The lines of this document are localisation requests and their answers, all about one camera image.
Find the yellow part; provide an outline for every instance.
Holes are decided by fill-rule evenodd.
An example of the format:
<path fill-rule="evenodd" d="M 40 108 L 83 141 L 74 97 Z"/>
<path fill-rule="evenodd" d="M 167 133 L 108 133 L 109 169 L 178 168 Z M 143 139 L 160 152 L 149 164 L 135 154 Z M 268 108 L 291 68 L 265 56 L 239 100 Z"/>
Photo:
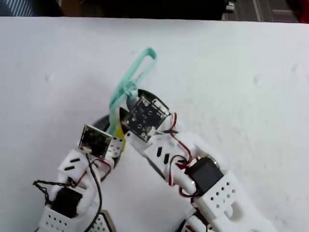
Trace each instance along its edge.
<path fill-rule="evenodd" d="M 116 130 L 116 133 L 115 133 L 115 137 L 121 138 L 121 139 L 124 140 L 124 144 L 123 144 L 123 146 L 122 146 L 122 148 L 121 148 L 121 150 L 124 151 L 124 150 L 125 150 L 125 146 L 126 146 L 126 140 L 125 140 L 125 134 L 124 134 L 124 132 L 122 131 L 122 128 L 121 128 L 120 123 L 119 123 L 118 126 L 117 126 L 117 130 Z"/>

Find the white surface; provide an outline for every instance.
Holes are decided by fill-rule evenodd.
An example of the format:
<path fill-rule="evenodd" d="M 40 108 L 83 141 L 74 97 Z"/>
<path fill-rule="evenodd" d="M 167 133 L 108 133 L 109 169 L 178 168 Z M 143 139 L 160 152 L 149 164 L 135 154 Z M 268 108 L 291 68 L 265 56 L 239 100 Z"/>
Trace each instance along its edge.
<path fill-rule="evenodd" d="M 36 228 L 32 181 L 56 179 L 148 46 L 159 60 L 143 85 L 222 153 L 280 232 L 309 227 L 308 25 L 0 18 L 0 31 L 1 230 Z M 173 231 L 190 208 L 129 146 L 102 191 L 120 232 Z"/>

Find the teal plastic clip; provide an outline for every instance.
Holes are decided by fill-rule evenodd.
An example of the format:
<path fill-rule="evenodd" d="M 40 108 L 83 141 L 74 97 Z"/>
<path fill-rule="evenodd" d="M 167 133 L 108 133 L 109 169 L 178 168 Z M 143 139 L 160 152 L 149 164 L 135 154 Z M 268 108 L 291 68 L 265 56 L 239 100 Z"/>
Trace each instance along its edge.
<path fill-rule="evenodd" d="M 139 74 L 139 76 L 132 80 L 136 70 L 144 60 L 146 56 L 150 56 L 153 61 Z M 128 71 L 120 80 L 120 83 L 117 85 L 114 93 L 112 94 L 110 100 L 110 127 L 108 128 L 108 133 L 114 135 L 118 125 L 118 115 L 117 108 L 120 106 L 121 102 L 125 101 L 126 98 L 133 99 L 138 95 L 138 84 L 139 82 L 147 75 L 150 69 L 155 65 L 157 60 L 157 54 L 152 48 L 145 49 L 139 57 L 134 61 Z"/>

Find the black wire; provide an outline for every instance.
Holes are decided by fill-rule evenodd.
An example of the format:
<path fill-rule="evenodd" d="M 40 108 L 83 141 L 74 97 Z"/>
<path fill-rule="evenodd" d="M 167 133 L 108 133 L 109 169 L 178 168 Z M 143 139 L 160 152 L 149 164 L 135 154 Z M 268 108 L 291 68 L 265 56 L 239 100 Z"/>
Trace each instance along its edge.
<path fill-rule="evenodd" d="M 76 183 L 69 181 L 68 183 L 59 183 L 59 182 L 51 182 L 51 181 L 45 181 L 45 180 L 36 180 L 33 181 L 32 185 L 37 187 L 42 193 L 44 193 L 45 196 L 45 205 L 46 204 L 51 204 L 52 201 L 49 200 L 49 194 L 47 191 L 46 187 L 41 186 L 40 184 L 44 185 L 58 185 L 58 186 L 63 186 L 63 187 L 75 187 Z"/>
<path fill-rule="evenodd" d="M 96 220 L 98 219 L 98 216 L 99 216 L 99 214 L 101 212 L 101 208 L 102 208 L 102 193 L 101 193 L 100 184 L 98 182 L 98 179 L 96 177 L 95 172 L 92 169 L 91 162 L 90 162 L 88 154 L 86 154 L 86 158 L 87 158 L 88 163 L 89 163 L 90 172 L 91 172 L 92 177 L 94 178 L 94 180 L 96 182 L 96 185 L 97 185 L 97 188 L 98 188 L 99 206 L 98 206 L 97 214 L 95 215 L 95 217 L 93 218 L 92 222 L 90 223 L 90 225 L 87 227 L 87 229 L 84 232 L 88 232 L 88 231 L 91 230 L 92 226 L 95 224 Z"/>

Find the circuit board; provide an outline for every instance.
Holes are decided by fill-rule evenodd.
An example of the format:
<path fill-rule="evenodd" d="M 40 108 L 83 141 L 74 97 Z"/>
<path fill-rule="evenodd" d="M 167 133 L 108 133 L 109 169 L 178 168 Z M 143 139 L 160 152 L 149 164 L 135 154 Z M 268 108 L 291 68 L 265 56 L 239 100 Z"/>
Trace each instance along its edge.
<path fill-rule="evenodd" d="M 141 96 L 121 124 L 147 142 L 166 117 L 167 115 L 156 105 L 145 96 Z"/>
<path fill-rule="evenodd" d="M 112 137 L 90 125 L 85 125 L 79 148 L 98 158 L 104 158 Z"/>

